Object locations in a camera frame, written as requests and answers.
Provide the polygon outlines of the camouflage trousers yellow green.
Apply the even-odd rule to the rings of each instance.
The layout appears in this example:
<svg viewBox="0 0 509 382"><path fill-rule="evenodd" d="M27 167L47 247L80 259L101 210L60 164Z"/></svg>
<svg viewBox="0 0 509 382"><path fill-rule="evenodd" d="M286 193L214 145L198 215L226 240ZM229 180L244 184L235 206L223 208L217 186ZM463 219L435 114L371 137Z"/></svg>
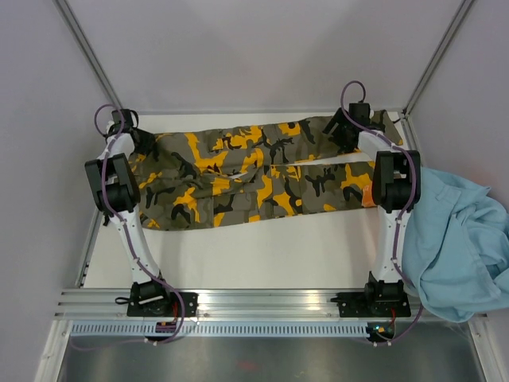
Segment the camouflage trousers yellow green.
<svg viewBox="0 0 509 382"><path fill-rule="evenodd" d="M332 117L156 133L156 153L128 159L142 226L183 231L368 209L362 190L375 164L337 161L346 154L324 134Z"/></svg>

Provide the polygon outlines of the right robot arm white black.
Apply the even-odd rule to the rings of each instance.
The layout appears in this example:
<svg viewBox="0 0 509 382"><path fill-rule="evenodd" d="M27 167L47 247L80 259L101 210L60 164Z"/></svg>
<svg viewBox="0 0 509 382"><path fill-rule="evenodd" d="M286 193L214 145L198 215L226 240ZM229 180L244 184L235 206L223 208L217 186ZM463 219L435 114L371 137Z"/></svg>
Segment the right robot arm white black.
<svg viewBox="0 0 509 382"><path fill-rule="evenodd" d="M335 138L356 133L357 148L375 161L371 196L379 213L379 245L374 268L362 291L340 292L331 301L342 318L407 318L411 315L402 272L406 227L421 196L421 157L399 148L381 127L370 124L368 103L337 110L325 131Z"/></svg>

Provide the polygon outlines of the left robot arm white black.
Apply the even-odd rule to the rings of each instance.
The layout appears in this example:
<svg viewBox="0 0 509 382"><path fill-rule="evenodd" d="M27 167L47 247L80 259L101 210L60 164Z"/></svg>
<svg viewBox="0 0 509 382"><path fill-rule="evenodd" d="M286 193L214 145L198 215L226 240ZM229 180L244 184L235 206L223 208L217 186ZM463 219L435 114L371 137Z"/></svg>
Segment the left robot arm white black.
<svg viewBox="0 0 509 382"><path fill-rule="evenodd" d="M153 134L138 128L138 113L118 109L113 104L112 124L101 134L105 148L84 168L97 209L113 223L128 258L132 285L127 298L116 303L127 305L129 317L177 315L178 300L165 286L154 260L140 219L141 191L128 163L131 154L157 152Z"/></svg>

